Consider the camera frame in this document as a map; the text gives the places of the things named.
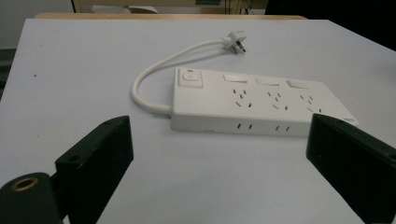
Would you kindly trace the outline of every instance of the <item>white power strip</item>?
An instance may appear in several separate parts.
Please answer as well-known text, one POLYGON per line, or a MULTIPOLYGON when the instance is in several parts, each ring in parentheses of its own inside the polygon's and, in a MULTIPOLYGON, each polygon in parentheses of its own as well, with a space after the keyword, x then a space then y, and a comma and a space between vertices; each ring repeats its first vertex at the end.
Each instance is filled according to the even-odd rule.
POLYGON ((321 82, 177 68, 171 128, 308 136, 313 113, 358 126, 321 82))

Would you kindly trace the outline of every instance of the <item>table surface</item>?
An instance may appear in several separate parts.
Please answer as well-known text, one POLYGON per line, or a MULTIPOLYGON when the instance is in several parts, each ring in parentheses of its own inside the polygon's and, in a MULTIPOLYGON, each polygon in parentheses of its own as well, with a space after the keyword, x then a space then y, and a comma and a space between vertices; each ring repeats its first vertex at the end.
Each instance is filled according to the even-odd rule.
POLYGON ((141 95, 171 104, 176 66, 322 81, 362 130, 396 146, 396 52, 330 21, 34 19, 0 102, 0 185, 52 175, 84 135, 129 115, 134 161, 98 223, 362 223, 305 158, 306 138, 174 132, 131 100, 151 64, 240 28, 245 55, 199 49, 147 77, 141 95))

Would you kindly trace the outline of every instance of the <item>white cable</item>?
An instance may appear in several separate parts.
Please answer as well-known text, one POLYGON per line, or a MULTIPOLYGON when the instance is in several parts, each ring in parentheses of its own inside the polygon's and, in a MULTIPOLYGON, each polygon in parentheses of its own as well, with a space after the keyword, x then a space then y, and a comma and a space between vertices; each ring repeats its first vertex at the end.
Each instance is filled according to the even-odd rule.
POLYGON ((172 60, 174 60, 175 58, 180 57, 183 54, 186 54, 192 50, 198 49, 198 48, 202 48, 205 46, 210 46, 210 45, 217 45, 217 44, 224 44, 225 42, 227 42, 228 39, 223 38, 223 39, 219 39, 219 40, 211 40, 211 41, 205 41, 199 44, 196 44, 194 46, 191 46, 187 49, 183 49, 181 51, 179 51, 178 53, 171 55, 155 64, 153 64, 152 66, 150 66, 149 68, 147 68, 145 71, 143 71, 135 80, 134 83, 131 87, 131 95, 132 95, 132 99, 138 104, 140 105, 142 108, 146 109, 147 111, 151 112, 151 113, 156 113, 156 114, 164 114, 164 115, 171 115, 172 113, 172 106, 170 105, 155 105, 155 104, 151 104, 147 101, 145 101, 144 99, 142 99, 138 92, 137 89, 139 87, 140 82, 143 80, 143 78, 145 78, 147 75, 149 75, 152 71, 154 71, 155 69, 157 69, 159 66, 168 63, 172 60))
POLYGON ((245 33, 243 31, 234 31, 231 32, 227 37, 217 40, 209 40, 202 43, 198 43, 194 46, 191 46, 187 49, 183 49, 176 54, 173 54, 144 70, 135 80, 131 86, 131 96, 135 103, 140 105, 142 108, 146 109, 148 112, 155 113, 155 114, 163 114, 163 115, 172 115, 172 106, 171 105, 155 105, 145 101, 142 97, 139 96, 137 90, 140 85, 140 82, 149 75, 152 71, 157 69, 159 66, 168 63, 175 58, 180 57, 183 54, 186 54, 192 50, 199 49, 202 47, 210 46, 210 45, 217 45, 222 44, 224 48, 229 49, 233 48, 236 52, 236 49, 242 50, 242 52, 246 52, 244 47, 241 45, 241 42, 246 38, 245 33))

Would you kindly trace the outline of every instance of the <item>plug prongs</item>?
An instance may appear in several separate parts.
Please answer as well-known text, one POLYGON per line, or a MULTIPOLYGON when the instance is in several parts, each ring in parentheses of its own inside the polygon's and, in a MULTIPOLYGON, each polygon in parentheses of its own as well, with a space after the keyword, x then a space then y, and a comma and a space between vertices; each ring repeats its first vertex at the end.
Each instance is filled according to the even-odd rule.
POLYGON ((238 48, 240 48, 242 51, 246 52, 244 46, 242 46, 241 42, 238 40, 236 41, 236 45, 238 46, 238 48))
POLYGON ((235 54, 238 54, 238 51, 236 51, 236 49, 233 46, 231 46, 231 47, 233 48, 233 51, 235 52, 235 54))

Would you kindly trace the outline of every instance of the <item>wall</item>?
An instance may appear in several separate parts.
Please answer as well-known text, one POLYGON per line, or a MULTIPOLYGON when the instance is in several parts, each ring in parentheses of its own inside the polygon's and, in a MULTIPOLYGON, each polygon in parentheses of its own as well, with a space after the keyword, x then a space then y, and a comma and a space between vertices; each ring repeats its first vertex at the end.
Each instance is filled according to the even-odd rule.
POLYGON ((0 49, 15 49, 26 19, 42 12, 73 12, 71 0, 0 0, 0 49))

